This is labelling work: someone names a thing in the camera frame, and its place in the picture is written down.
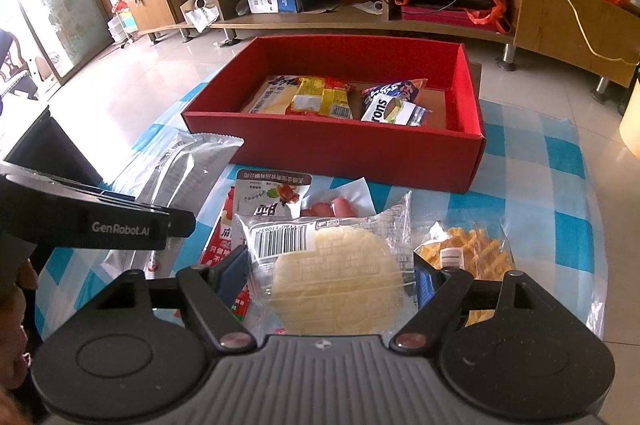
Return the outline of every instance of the wooden tv stand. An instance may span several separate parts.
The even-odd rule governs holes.
[[[188,29],[180,11],[187,0],[127,0],[141,34]],[[446,36],[492,40],[505,45],[502,67],[513,68],[516,48],[524,48],[551,56],[582,69],[587,69],[628,87],[635,66],[609,62],[591,54],[580,34],[574,14],[566,0],[508,0],[507,16],[513,28],[509,34],[400,19],[390,8],[392,0],[383,0],[382,15],[369,14],[343,5],[320,13],[267,13],[238,16],[239,0],[216,0],[220,20],[211,28],[231,29],[332,29],[367,30],[372,32],[422,32]],[[582,26],[595,51],[612,58],[637,62],[640,55],[640,18],[604,0],[571,0],[580,15]]]

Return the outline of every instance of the cabinet drawer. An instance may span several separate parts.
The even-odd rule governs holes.
[[[127,6],[140,32],[176,23],[168,0],[127,0]]]
[[[627,87],[636,66],[593,55],[567,0],[514,0],[518,12],[514,43],[595,72]],[[640,18],[605,0],[571,0],[594,51],[637,62]]]

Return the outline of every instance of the open box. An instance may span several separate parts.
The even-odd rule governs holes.
[[[266,77],[278,74],[366,84],[426,78],[426,87],[444,92],[446,127],[242,113]],[[192,133],[244,138],[234,163],[447,192],[468,190],[485,144],[464,47],[403,37],[257,37],[182,117]]]

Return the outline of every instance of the tiled floor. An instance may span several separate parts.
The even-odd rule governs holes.
[[[240,33],[247,38],[249,32]],[[133,46],[95,60],[50,101],[60,125],[98,172],[113,178],[140,133],[174,101],[217,71],[244,44],[217,49],[222,33],[211,30],[183,44],[177,34],[152,46]],[[481,96],[568,118],[578,127],[580,147],[596,187],[609,259],[605,339],[617,375],[601,416],[610,425],[638,423],[640,399],[640,261],[634,256],[640,223],[640,160],[618,133],[616,104],[591,98],[597,77],[549,58],[518,50],[515,72],[494,65],[500,46],[467,43],[482,63]]]

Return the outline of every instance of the round bread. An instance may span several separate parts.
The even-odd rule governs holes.
[[[402,274],[385,240],[363,228],[322,228],[315,251],[280,255],[271,305],[287,333],[368,335],[392,328]]]

